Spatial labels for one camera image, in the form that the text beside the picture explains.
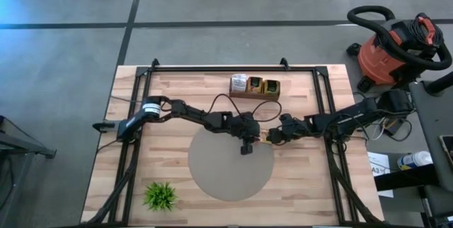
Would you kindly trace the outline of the small green potted plant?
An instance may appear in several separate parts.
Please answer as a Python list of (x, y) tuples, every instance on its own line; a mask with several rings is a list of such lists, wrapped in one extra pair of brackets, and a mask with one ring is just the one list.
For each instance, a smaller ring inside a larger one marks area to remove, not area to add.
[(143, 205), (154, 212), (172, 211), (177, 198), (176, 189), (169, 182), (153, 182), (146, 186)]

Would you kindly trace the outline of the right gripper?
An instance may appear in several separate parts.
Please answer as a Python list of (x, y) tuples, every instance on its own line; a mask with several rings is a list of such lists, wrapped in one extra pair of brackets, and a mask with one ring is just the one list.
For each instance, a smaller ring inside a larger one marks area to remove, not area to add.
[(273, 139), (272, 137), (275, 135), (276, 129), (268, 130), (266, 136), (268, 144), (283, 145), (296, 139), (308, 137), (309, 129), (303, 122), (290, 122), (277, 127), (277, 137)]

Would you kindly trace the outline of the grey chair seat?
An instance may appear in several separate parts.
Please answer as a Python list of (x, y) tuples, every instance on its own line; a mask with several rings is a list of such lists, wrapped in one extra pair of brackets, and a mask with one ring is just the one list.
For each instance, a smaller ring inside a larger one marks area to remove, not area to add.
[(421, 217), (425, 228), (453, 228), (453, 193), (440, 186), (418, 188), (422, 200)]

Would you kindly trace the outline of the brown wooden tea box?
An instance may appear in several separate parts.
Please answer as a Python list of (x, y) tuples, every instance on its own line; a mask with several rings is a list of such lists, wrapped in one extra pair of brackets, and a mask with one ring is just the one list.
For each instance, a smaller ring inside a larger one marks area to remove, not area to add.
[[(263, 79), (263, 87), (265, 85), (264, 81), (265, 80), (272, 80), (272, 79)], [(256, 100), (264, 100), (264, 101), (277, 101), (280, 97), (279, 96), (266, 96), (264, 93), (262, 94), (250, 94), (247, 92), (231, 92), (231, 78), (230, 78), (230, 83), (229, 83), (229, 96), (233, 98), (247, 98), (247, 99), (256, 99)]]

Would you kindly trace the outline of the black metal table frame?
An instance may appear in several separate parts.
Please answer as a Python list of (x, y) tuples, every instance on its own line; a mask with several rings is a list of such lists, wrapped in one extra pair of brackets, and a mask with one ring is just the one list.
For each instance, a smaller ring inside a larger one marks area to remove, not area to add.
[[(284, 111), (301, 118), (336, 111), (355, 100), (342, 64), (325, 65), (137, 65), (116, 70), (106, 118), (133, 114), (146, 93), (183, 99), (208, 109), (229, 107), (215, 96), (227, 91), (232, 74), (277, 79)], [(348, 227), (364, 224), (351, 199), (333, 182), (327, 144), (306, 138), (280, 147), (277, 165), (263, 191), (248, 200), (224, 202), (203, 193), (188, 168), (189, 141), (198, 126), (171, 120), (144, 129), (138, 145), (101, 135), (78, 228), (122, 227)], [(169, 182), (176, 189), (172, 211), (143, 205), (146, 186)]]

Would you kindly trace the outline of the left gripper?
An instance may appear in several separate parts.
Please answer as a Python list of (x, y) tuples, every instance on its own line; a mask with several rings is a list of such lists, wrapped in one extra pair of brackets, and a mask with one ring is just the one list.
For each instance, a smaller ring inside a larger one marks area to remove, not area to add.
[(252, 144), (262, 144), (263, 141), (260, 138), (265, 137), (265, 133), (260, 131), (260, 125), (258, 121), (254, 123), (242, 123), (239, 115), (231, 116), (226, 119), (228, 133), (242, 140), (240, 147), (241, 155), (247, 155), (253, 153)]

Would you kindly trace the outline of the black box on frame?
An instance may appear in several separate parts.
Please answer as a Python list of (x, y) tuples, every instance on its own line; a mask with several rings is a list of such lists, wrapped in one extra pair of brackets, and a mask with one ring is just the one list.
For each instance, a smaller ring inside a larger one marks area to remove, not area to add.
[(116, 123), (103, 121), (92, 124), (92, 127), (100, 133), (112, 132), (115, 131)]

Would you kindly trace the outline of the round grey mat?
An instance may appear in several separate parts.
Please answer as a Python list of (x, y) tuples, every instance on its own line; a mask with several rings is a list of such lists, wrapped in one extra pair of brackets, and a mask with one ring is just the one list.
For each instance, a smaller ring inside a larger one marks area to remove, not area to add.
[(242, 155), (242, 141), (228, 134), (200, 129), (188, 150), (188, 167), (198, 187), (223, 201), (240, 201), (257, 194), (269, 181), (274, 168), (273, 148), (255, 143)]

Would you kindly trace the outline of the black power adapter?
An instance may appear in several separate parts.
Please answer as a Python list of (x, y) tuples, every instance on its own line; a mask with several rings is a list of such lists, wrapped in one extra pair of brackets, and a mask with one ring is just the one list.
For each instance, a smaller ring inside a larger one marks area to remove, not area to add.
[(382, 123), (384, 134), (387, 136), (394, 136), (405, 123), (405, 121), (405, 118), (385, 118)]

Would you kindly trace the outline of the grey desk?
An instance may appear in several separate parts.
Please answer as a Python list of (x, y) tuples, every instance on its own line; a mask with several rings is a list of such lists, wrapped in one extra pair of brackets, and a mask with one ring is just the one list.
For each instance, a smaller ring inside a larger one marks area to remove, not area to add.
[(453, 193), (453, 163), (442, 146), (442, 136), (453, 136), (453, 72), (434, 81), (409, 84), (412, 100), (441, 187)]

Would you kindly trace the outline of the blue white spray can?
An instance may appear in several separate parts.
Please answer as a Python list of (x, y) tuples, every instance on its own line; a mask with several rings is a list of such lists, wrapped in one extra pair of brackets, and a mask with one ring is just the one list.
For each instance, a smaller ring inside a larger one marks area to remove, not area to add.
[(412, 154), (407, 154), (405, 156), (398, 158), (397, 160), (397, 165), (402, 171), (408, 169), (415, 169), (430, 164), (433, 164), (432, 157), (430, 155), (430, 152), (427, 151), (420, 151), (414, 152)]

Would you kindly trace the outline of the white paper sheet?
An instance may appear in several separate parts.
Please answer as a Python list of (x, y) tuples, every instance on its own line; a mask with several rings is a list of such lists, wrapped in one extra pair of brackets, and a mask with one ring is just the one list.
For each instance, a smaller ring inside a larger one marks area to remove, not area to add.
[[(369, 164), (371, 166), (372, 175), (382, 176), (388, 173), (391, 173), (392, 169), (390, 168), (389, 157), (385, 154), (378, 154), (374, 152), (368, 152)], [(378, 196), (385, 198), (394, 198), (393, 190), (383, 190), (378, 191)]]

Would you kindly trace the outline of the orange black shop vacuum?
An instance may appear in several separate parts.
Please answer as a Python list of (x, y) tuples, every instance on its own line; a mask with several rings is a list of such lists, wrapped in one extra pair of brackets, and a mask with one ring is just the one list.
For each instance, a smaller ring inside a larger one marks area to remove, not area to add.
[(358, 6), (348, 11), (347, 18), (374, 33), (346, 50), (357, 58), (362, 72), (357, 89), (363, 93), (381, 85), (404, 89), (423, 72), (453, 64), (442, 30), (425, 13), (403, 20), (384, 6)]

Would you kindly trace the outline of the black shelf board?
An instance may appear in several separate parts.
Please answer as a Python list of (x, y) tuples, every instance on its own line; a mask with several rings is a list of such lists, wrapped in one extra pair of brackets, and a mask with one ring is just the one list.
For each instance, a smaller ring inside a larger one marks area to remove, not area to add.
[(433, 164), (375, 176), (374, 182), (378, 191), (440, 184)]

